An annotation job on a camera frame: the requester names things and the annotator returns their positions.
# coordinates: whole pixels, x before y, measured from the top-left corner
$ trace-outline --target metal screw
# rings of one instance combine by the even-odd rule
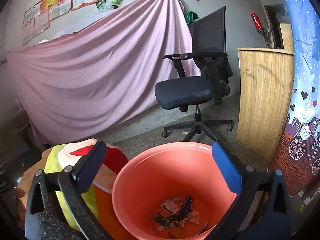
[[[248,171],[248,172],[253,172],[254,171],[254,168],[251,166],[251,165],[247,165],[245,167],[245,169]]]
[[[278,176],[281,176],[281,175],[282,175],[282,171],[281,171],[281,170],[276,170],[276,174],[277,174]]]
[[[72,166],[66,166],[64,169],[63,169],[63,171],[64,172],[70,172],[70,171],[72,171],[72,169],[73,169],[73,167]]]
[[[37,170],[36,176],[40,176],[42,174],[42,170]]]

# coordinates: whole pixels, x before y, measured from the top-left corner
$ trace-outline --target pink cloth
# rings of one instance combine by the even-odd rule
[[[39,144],[99,133],[156,104],[156,83],[176,78],[165,54],[191,52],[179,0],[136,0],[77,34],[8,54],[17,94]],[[193,60],[187,76],[200,75]]]

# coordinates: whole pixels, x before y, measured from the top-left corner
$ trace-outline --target chair caster wheel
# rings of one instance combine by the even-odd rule
[[[232,124],[228,124],[227,131],[231,132],[232,130],[233,130],[233,125]]]
[[[166,132],[166,131],[164,131],[164,132],[162,132],[161,136],[162,136],[163,138],[168,138],[169,133]]]

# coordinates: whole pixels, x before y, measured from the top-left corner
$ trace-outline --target person's hand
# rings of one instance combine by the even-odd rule
[[[18,209],[18,226],[24,230],[24,217],[26,214],[26,208],[20,198],[26,195],[26,192],[21,188],[15,188],[16,196],[17,196],[17,209]]]

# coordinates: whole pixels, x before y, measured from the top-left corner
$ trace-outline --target office chair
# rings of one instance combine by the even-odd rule
[[[226,53],[225,15],[224,6],[194,22],[192,53],[163,56],[162,59],[168,58],[173,61],[180,78],[156,84],[155,94],[159,105],[166,110],[179,107],[182,112],[188,110],[188,105],[196,106],[193,121],[164,127],[163,138],[169,136],[168,130],[190,128],[183,141],[190,141],[196,133],[201,134],[201,132],[218,141],[208,126],[228,124],[227,130],[232,130],[231,120],[202,120],[199,107],[200,104],[210,100],[214,105],[220,105],[222,97],[230,93],[228,77],[233,73]],[[191,58],[200,68],[201,76],[186,77],[181,60]]]

